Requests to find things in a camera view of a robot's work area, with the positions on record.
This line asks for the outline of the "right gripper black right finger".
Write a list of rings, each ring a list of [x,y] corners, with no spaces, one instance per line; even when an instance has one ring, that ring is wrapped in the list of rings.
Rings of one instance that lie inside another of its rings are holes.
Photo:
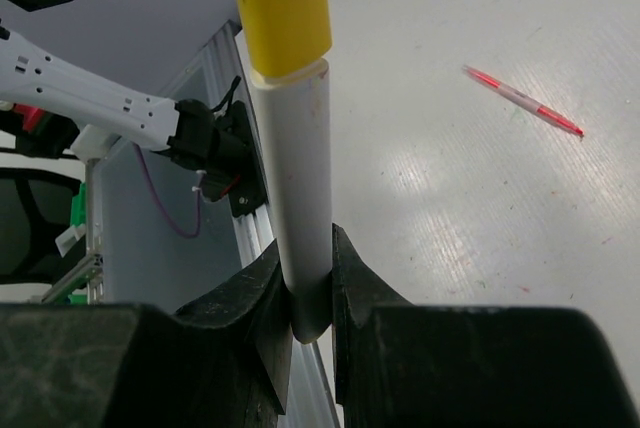
[[[611,349],[565,307],[415,305],[333,230],[335,395],[349,427],[635,427]]]

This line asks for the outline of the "yellow pen cap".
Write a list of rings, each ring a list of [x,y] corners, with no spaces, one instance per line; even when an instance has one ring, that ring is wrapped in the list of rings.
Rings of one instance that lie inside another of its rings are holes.
[[[328,0],[237,0],[251,64],[281,78],[322,58],[332,46]]]

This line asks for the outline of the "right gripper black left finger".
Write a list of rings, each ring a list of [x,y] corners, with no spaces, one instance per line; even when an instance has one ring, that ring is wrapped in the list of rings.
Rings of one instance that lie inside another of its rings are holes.
[[[274,427],[291,351],[276,245],[172,315],[143,304],[5,304],[1,423]]]

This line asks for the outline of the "white pen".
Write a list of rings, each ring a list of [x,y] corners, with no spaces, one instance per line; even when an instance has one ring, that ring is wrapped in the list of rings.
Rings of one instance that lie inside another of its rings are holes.
[[[302,344],[331,323],[330,71],[325,59],[281,78],[251,73],[270,217]]]

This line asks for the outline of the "red pen with clear barrel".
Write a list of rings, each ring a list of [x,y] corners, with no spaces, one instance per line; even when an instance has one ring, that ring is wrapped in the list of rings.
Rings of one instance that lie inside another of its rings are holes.
[[[584,131],[574,122],[516,88],[468,65],[463,66],[463,71],[475,82],[487,87],[547,124],[580,138],[584,136]]]

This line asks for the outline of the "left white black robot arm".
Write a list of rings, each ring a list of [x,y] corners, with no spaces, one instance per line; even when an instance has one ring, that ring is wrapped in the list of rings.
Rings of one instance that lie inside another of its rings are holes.
[[[33,12],[73,0],[7,0]],[[256,173],[252,138],[228,117],[241,104],[232,90],[214,107],[142,93],[76,67],[1,30],[1,99],[61,115],[114,133],[202,176],[203,194],[216,201]]]

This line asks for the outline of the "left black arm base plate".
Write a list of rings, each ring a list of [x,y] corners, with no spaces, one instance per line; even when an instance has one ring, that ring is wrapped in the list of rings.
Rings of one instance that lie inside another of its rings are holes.
[[[232,174],[235,176],[231,187],[226,189],[231,213],[234,218],[255,212],[267,201],[261,158],[258,143],[254,135],[252,123],[246,104],[241,100],[234,101],[223,116],[225,131],[243,142],[248,154],[235,162]]]

